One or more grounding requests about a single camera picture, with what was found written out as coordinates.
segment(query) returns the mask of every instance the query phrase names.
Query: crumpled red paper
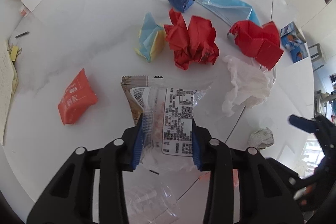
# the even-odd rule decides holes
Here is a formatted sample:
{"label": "crumpled red paper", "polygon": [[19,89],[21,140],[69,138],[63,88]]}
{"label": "crumpled red paper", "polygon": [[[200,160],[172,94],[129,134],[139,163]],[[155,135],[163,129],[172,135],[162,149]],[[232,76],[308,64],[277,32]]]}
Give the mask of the crumpled red paper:
{"label": "crumpled red paper", "polygon": [[192,16],[187,29],[180,12],[175,12],[172,8],[169,17],[173,25],[164,25],[164,28],[169,48],[174,51],[175,65],[187,70],[191,62],[214,64],[219,49],[215,44],[216,30],[211,21]]}
{"label": "crumpled red paper", "polygon": [[237,34],[235,43],[243,54],[254,57],[268,70],[275,66],[284,52],[280,48],[279,31],[273,21],[262,27],[250,20],[238,21],[229,33]]}
{"label": "crumpled red paper", "polygon": [[82,69],[67,87],[58,104],[58,111],[63,124],[74,124],[91,105],[98,101],[90,87],[85,70]]}

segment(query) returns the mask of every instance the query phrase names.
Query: blue face mask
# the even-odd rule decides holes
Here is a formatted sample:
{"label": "blue face mask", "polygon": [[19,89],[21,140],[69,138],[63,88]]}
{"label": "blue face mask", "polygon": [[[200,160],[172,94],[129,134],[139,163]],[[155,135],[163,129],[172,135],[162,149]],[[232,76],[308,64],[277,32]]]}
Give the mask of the blue face mask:
{"label": "blue face mask", "polygon": [[251,20],[260,26],[252,6],[241,0],[196,0],[196,2],[213,12],[231,27],[241,20]]}

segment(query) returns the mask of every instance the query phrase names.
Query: nutrition label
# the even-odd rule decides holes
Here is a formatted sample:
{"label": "nutrition label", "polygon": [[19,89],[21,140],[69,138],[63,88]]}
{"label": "nutrition label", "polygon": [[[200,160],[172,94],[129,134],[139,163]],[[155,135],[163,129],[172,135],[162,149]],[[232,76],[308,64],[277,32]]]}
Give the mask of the nutrition label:
{"label": "nutrition label", "polygon": [[162,134],[162,152],[192,156],[194,90],[167,88]]}

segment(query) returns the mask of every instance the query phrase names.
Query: blue box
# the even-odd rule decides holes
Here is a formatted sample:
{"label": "blue box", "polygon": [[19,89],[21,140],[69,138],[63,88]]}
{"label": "blue box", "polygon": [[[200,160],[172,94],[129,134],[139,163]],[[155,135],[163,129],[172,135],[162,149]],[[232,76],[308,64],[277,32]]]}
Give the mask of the blue box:
{"label": "blue box", "polygon": [[309,56],[303,38],[294,22],[289,23],[280,31],[281,44],[290,52],[293,63]]}

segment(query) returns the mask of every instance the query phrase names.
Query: crumpled paper ball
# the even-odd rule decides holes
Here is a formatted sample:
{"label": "crumpled paper ball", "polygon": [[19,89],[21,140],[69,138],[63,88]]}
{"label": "crumpled paper ball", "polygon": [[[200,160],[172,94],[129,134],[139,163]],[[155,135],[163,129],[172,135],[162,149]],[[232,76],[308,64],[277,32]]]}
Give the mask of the crumpled paper ball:
{"label": "crumpled paper ball", "polygon": [[257,132],[252,133],[249,138],[249,146],[258,150],[265,149],[273,144],[273,133],[268,127],[265,129],[260,128]]}
{"label": "crumpled paper ball", "polygon": [[181,13],[172,8],[169,17],[173,25],[164,25],[169,48],[174,51],[175,65],[187,70],[189,64],[216,62],[219,49],[215,44],[216,30],[209,19],[192,16],[187,29]]}
{"label": "crumpled paper ball", "polygon": [[191,5],[193,5],[195,0],[168,0],[169,3],[176,10],[184,13]]}

